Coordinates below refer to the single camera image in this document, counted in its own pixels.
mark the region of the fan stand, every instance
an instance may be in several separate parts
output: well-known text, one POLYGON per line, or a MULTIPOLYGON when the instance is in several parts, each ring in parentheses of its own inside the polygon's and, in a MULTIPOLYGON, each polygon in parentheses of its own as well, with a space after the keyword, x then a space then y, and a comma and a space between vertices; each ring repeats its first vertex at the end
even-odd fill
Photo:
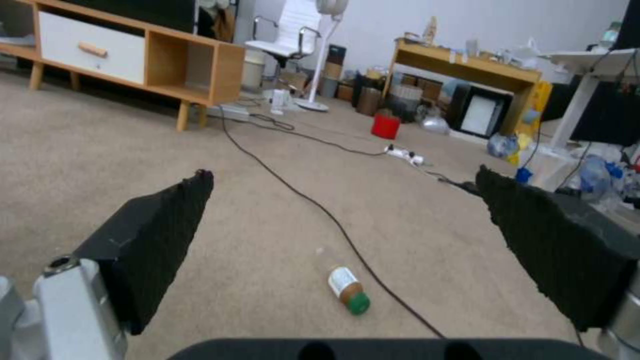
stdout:
POLYGON ((311 86, 311 94, 309 94, 309 98, 295 100, 296 104, 303 109, 320 111, 323 113, 329 111, 329 107, 327 105, 316 102, 316 92, 318 89, 318 83, 320 82, 320 72, 324 63, 324 57, 326 55, 326 45, 329 42, 329 38, 331 37, 331 35, 333 35, 335 28, 337 28, 338 24, 340 24, 340 21, 342 21, 342 15, 332 16, 331 28, 329 29, 327 35, 322 38, 322 45, 320 47, 320 53, 318 54, 316 72, 314 73, 314 80, 311 86))

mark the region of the red bucket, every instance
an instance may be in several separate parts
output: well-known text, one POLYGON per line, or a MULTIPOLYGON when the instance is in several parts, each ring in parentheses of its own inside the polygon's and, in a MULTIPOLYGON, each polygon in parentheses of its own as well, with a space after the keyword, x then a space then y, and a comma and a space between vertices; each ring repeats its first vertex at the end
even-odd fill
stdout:
POLYGON ((396 138, 399 128, 400 119, 394 116, 388 116, 382 113, 378 113, 373 118, 371 133, 380 138, 393 140, 396 138))

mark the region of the floor fan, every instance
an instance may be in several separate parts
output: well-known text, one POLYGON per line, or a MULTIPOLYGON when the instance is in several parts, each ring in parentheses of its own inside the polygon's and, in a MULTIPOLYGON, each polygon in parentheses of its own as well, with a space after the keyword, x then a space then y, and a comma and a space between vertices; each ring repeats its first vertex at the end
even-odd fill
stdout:
POLYGON ((326 56, 326 47, 329 42, 329 38, 333 35, 335 28, 338 27, 340 21, 342 21, 342 14, 347 8, 349 0, 316 0, 316 8, 319 13, 323 15, 331 15, 331 26, 329 30, 322 36, 322 46, 320 47, 320 53, 318 54, 318 60, 316 64, 316 72, 314 73, 314 79, 311 86, 311 93, 308 99, 296 99, 296 104, 301 108, 308 110, 327 112, 329 107, 327 105, 316 102, 316 92, 318 89, 318 83, 320 82, 320 72, 324 64, 324 58, 326 56))

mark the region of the green bottle cap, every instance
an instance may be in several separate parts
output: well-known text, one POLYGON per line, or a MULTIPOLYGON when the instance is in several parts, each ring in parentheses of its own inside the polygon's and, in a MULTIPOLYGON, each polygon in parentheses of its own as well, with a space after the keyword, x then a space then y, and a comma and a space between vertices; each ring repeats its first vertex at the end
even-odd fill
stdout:
POLYGON ((354 315, 362 315, 371 305, 371 300, 365 293, 357 293, 354 297, 349 299, 349 311, 354 315))

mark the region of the beige carpet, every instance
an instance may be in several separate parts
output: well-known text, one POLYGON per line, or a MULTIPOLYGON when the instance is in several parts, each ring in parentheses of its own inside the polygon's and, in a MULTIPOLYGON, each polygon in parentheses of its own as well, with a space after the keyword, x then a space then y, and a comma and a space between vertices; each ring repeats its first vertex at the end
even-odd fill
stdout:
MULTIPOLYGON (((211 338, 433 335, 377 286, 324 214, 273 179, 225 137, 218 120, 174 131, 175 114, 74 93, 0 72, 0 274, 25 297, 46 262, 75 249, 131 197, 197 168, 215 190, 178 276, 130 359, 160 359, 211 338), (313 264, 316 247, 342 254, 372 299, 353 317, 313 264)), ((289 114, 298 131, 365 151, 387 143, 345 102, 330 114, 289 114)), ((575 341, 490 222, 484 203, 394 158, 348 154, 246 125, 249 150, 329 208, 380 277, 451 337, 575 341)), ((468 180, 486 163, 513 169, 463 140, 403 126, 397 143, 431 170, 468 180)))

